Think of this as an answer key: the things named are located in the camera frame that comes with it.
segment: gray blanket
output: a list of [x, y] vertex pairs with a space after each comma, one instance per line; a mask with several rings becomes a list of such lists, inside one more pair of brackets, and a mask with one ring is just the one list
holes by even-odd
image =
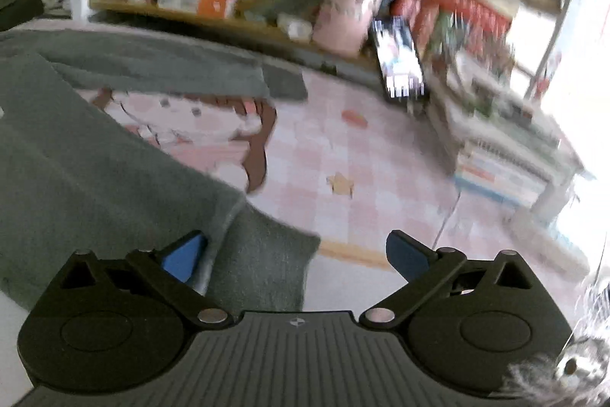
[[[0, 37], [0, 289], [30, 309], [76, 249], [122, 258], [200, 229], [210, 248], [192, 282], [197, 291], [234, 313], [300, 309], [316, 236], [256, 211], [244, 194], [177, 163], [72, 88], [273, 95], [260, 68], [183, 46], [165, 65], [161, 49], [152, 51], [159, 65], [147, 64], [119, 48], [162, 43], [167, 51], [166, 42], [116, 34], [72, 32], [81, 52], [53, 51], [47, 41], [60, 34]], [[113, 40], [96, 48], [100, 36]]]
[[305, 100], [300, 74], [175, 40], [90, 31], [0, 34], [0, 58], [37, 53], [79, 89]]

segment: smartphone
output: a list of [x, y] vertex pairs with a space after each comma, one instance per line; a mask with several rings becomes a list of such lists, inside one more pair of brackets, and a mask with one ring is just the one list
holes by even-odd
[[400, 16], [374, 19], [371, 35], [386, 96], [397, 101], [427, 98], [428, 87], [409, 25]]

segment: black circular disc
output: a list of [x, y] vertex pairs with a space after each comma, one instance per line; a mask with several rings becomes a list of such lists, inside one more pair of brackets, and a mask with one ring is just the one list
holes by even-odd
[[31, 314], [21, 328], [19, 355], [40, 382], [78, 393], [121, 391], [160, 374], [180, 353], [184, 327], [169, 306], [119, 291], [82, 297], [58, 299], [47, 307], [53, 314]]
[[[438, 299], [409, 322], [408, 348], [441, 383], [488, 396], [501, 388], [509, 364], [556, 349], [556, 315], [535, 310], [532, 315], [474, 294]], [[534, 334], [534, 322], [547, 333]]]

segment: ribbed black plate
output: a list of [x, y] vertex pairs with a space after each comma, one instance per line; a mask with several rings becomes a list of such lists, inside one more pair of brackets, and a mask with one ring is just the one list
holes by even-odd
[[175, 367], [107, 396], [39, 387], [19, 407], [525, 407], [457, 393], [426, 376], [391, 333], [349, 312], [248, 312], [235, 327], [199, 333]]

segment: yellow star sticker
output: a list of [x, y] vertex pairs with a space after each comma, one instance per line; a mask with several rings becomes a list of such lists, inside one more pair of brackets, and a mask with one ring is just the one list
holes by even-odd
[[331, 186], [332, 192], [335, 195], [354, 196], [354, 182], [347, 179], [341, 173], [335, 173], [334, 176], [326, 178], [326, 182]]

